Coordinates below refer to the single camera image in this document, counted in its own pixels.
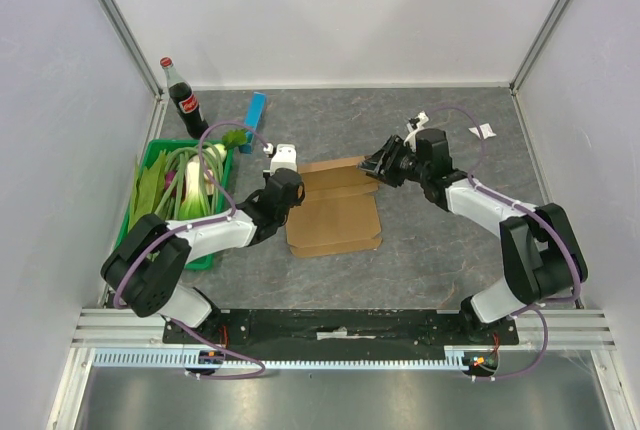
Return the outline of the brown cardboard box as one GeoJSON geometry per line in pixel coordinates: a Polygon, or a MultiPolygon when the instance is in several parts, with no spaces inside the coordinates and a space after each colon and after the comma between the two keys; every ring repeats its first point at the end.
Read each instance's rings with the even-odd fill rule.
{"type": "Polygon", "coordinates": [[[378,181],[358,168],[362,156],[298,166],[305,185],[302,204],[286,223],[286,239],[297,258],[375,250],[381,223],[375,200],[378,181]]]}

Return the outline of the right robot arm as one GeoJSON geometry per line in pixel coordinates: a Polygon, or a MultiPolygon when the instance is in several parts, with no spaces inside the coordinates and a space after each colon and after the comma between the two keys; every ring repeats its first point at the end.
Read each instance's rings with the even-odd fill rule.
{"type": "Polygon", "coordinates": [[[393,135],[358,167],[394,188],[419,184],[428,201],[498,238],[503,275],[462,302],[457,327],[465,341],[481,343],[495,323],[541,303],[578,299],[588,270],[565,210],[522,203],[473,180],[454,167],[444,131],[393,135]]]}

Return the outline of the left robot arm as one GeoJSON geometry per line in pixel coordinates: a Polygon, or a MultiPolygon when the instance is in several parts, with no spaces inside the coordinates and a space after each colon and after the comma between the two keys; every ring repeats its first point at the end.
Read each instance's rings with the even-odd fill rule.
{"type": "Polygon", "coordinates": [[[301,175],[281,168],[262,189],[217,215],[187,221],[164,221],[154,213],[141,217],[101,268],[115,291],[114,307],[128,308],[140,318],[164,316],[184,324],[196,342],[211,342],[220,328],[216,307],[180,283],[186,265],[272,237],[304,197],[301,175]]]}

